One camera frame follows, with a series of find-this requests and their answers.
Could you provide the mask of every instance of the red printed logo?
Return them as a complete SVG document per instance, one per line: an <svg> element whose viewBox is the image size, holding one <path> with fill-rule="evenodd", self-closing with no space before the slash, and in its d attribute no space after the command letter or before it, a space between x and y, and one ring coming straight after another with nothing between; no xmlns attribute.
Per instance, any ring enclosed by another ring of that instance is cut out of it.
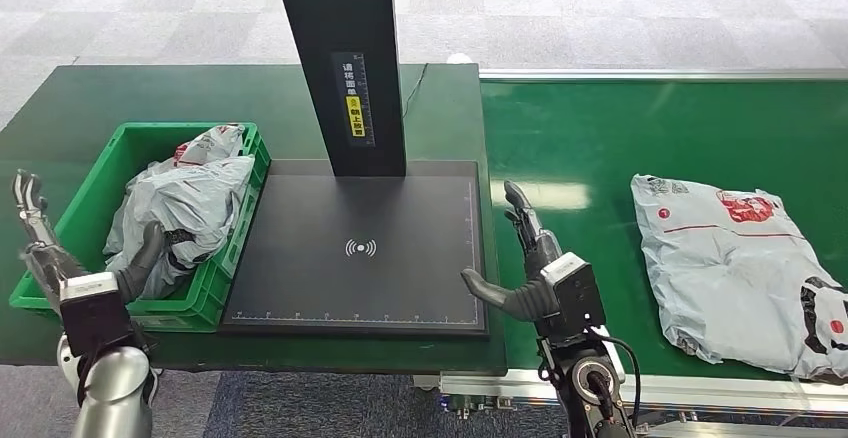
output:
<svg viewBox="0 0 848 438"><path fill-rule="evenodd" d="M744 221L763 222L774 216L774 205L760 196L738 197L726 191L717 191L721 204L736 223Z"/></svg>
<svg viewBox="0 0 848 438"><path fill-rule="evenodd" d="M183 157L183 154L185 154L185 150L187 148L188 143L183 143L182 145L178 146L176 150L174 150L174 166L177 166L177 163Z"/></svg>

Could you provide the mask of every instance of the wireless symbol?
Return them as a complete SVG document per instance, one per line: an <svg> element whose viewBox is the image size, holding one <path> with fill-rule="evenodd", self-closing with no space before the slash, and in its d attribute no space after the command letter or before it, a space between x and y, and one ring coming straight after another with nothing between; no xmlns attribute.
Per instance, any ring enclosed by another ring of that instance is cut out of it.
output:
<svg viewBox="0 0 848 438"><path fill-rule="evenodd" d="M347 243L345 244L345 254L347 256L352 256L357 253L365 253L368 256L374 256L377 253L377 242L371 240L368 243L362 244L353 240L347 240Z"/></svg>

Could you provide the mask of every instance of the green plastic crate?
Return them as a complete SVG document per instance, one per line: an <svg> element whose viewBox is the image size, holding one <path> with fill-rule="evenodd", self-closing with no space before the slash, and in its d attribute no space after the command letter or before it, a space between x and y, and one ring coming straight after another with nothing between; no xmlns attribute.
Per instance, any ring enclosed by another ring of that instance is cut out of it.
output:
<svg viewBox="0 0 848 438"><path fill-rule="evenodd" d="M126 123L121 125L94 163L55 230L59 242L90 272L103 271L103 245L112 217L121 205L126 183L151 161L174 154L181 143L221 123ZM245 127L242 155L256 161L239 213L238 223L224 248L199 265L194 278L164 300L137 300L130 314L150 331L214 332L230 291L241 250L253 219L271 157L253 123ZM45 184L49 198L50 183ZM55 316L29 272L21 278L9 304Z"/></svg>

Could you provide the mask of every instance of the gray carpet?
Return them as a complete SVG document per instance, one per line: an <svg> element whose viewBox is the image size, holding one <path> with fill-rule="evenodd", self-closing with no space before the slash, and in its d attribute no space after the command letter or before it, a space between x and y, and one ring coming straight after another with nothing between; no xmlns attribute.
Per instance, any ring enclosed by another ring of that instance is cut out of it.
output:
<svg viewBox="0 0 848 438"><path fill-rule="evenodd" d="M403 62L465 53L487 68L848 66L848 0L396 0L396 10ZM0 0L0 128L57 65L296 61L281 0ZM565 428L556 408L458 421L408 377L387 376L168 371L155 409L160 438ZM0 367L0 437L67 436L75 413L56 369Z"/></svg>

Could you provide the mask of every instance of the scanning platform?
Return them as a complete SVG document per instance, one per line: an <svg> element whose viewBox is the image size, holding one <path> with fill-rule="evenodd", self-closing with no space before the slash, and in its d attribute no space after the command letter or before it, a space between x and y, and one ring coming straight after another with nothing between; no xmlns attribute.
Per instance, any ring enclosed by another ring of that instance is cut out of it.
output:
<svg viewBox="0 0 848 438"><path fill-rule="evenodd" d="M219 331L488 336L460 270L485 276L477 164L334 176L274 160Z"/></svg>

